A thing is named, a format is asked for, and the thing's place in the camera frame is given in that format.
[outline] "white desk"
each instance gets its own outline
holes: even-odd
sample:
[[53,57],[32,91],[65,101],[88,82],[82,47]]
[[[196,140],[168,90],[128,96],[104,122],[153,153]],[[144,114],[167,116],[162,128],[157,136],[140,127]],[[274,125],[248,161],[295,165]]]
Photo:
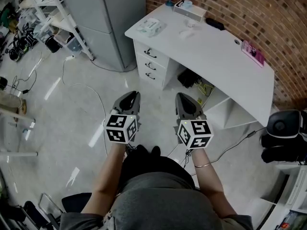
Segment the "white desk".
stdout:
[[[205,22],[195,25],[193,36],[181,39],[179,32],[188,29],[187,18],[172,9],[162,5],[125,32],[134,41],[140,78],[163,89],[180,63],[216,86],[203,108],[214,125],[230,128],[259,121],[266,126],[273,97],[272,68],[266,63],[259,67],[241,52],[238,38]],[[167,27],[147,38],[136,29],[150,17]],[[145,54],[148,49],[156,58]]]

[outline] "desk drawer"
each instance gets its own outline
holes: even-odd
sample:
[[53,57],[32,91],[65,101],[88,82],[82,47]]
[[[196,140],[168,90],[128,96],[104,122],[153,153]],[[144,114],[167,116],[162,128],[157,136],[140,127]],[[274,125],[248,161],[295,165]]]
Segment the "desk drawer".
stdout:
[[163,79],[154,73],[152,73],[145,67],[138,67],[139,70],[139,76],[141,79],[144,79],[147,82],[150,82],[152,85],[156,86],[159,89],[163,88]]
[[136,52],[145,56],[146,58],[162,65],[163,67],[167,67],[168,65],[168,57],[161,52],[148,47],[145,44],[141,44],[139,42],[134,41]]
[[166,69],[164,67],[140,55],[139,53],[137,53],[137,57],[138,57],[138,67],[139,68],[145,68],[145,71],[149,71],[155,75],[158,75],[162,79],[164,78],[165,73],[166,73]]

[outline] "pink book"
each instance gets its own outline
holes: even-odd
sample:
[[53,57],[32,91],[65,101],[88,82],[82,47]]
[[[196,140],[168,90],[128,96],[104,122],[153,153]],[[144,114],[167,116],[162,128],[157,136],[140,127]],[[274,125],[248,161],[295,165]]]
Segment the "pink book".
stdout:
[[243,42],[242,51],[248,55],[253,61],[255,61],[261,68],[264,67],[265,58],[262,53],[255,49],[246,40]]

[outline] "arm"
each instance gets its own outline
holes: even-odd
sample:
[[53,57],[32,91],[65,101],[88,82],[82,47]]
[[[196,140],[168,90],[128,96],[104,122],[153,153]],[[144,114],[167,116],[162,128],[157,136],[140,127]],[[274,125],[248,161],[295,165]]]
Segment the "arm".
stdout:
[[125,147],[125,144],[113,143],[111,151],[94,184],[92,196],[81,213],[105,216],[111,209],[118,190]]
[[[204,149],[195,149],[192,152],[192,159],[196,166],[210,163]],[[216,214],[220,218],[236,215],[235,210],[225,197],[222,183],[213,166],[210,164],[206,167],[195,168],[195,170],[200,190],[208,197]]]

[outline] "gray shirt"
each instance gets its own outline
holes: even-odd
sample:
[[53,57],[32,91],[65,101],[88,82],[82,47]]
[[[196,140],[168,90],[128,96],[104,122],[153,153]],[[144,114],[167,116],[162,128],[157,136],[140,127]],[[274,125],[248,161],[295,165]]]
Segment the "gray shirt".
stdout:
[[220,219],[209,199],[183,179],[152,172],[128,180],[108,214],[66,213],[61,230],[252,230],[251,217]]

